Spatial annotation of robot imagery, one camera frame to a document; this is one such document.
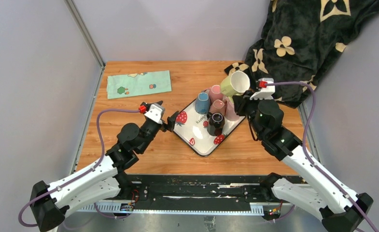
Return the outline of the yellow-green faceted mug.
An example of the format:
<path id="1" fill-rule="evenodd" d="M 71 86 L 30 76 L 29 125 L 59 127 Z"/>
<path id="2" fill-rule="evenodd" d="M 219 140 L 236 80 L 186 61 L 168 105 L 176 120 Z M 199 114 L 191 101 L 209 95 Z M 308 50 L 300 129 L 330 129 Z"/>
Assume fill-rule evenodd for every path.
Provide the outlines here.
<path id="1" fill-rule="evenodd" d="M 229 74 L 221 83 L 221 93 L 227 97 L 236 94 L 243 94 L 250 88 L 250 79 L 248 75 L 242 71 L 235 71 Z"/>

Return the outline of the black glossy mug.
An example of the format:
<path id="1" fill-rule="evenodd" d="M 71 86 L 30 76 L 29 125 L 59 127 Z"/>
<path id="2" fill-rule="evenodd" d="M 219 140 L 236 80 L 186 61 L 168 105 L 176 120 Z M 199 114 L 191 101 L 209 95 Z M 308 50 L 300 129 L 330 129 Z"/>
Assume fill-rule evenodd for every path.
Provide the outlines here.
<path id="1" fill-rule="evenodd" d="M 225 125 L 225 117 L 221 113 L 211 113 L 207 114 L 208 125 L 207 132 L 211 136 L 219 136 L 223 133 L 223 128 Z"/>

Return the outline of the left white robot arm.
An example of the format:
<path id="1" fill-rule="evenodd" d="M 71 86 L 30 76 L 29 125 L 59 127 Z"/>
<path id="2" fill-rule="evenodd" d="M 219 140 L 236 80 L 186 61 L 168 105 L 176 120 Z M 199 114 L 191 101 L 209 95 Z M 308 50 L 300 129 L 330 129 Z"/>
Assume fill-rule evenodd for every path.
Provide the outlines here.
<path id="1" fill-rule="evenodd" d="M 35 218 L 35 227 L 48 232 L 80 208 L 107 198 L 126 200 L 132 195 L 132 183 L 125 171 L 138 160 L 158 132 L 173 131 L 178 112 L 162 119 L 164 109 L 157 104 L 151 109 L 142 106 L 135 113 L 144 115 L 141 126 L 127 123 L 117 134 L 116 143 L 83 169 L 49 184 L 33 185 L 28 207 Z"/>

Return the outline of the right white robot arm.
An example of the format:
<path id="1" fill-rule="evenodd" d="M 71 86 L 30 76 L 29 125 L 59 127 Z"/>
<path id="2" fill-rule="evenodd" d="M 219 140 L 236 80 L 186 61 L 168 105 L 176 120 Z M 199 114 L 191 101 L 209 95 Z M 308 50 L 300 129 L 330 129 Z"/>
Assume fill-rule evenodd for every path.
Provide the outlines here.
<path id="1" fill-rule="evenodd" d="M 271 173 L 261 182 L 262 199 L 290 202 L 316 217 L 329 232 L 355 231 L 373 204 L 371 196 L 343 184 L 309 154 L 305 144 L 282 125 L 284 112 L 274 100 L 252 100 L 249 93 L 233 97 L 235 112 L 247 118 L 254 140 L 267 153 L 291 167 L 312 188 Z"/>

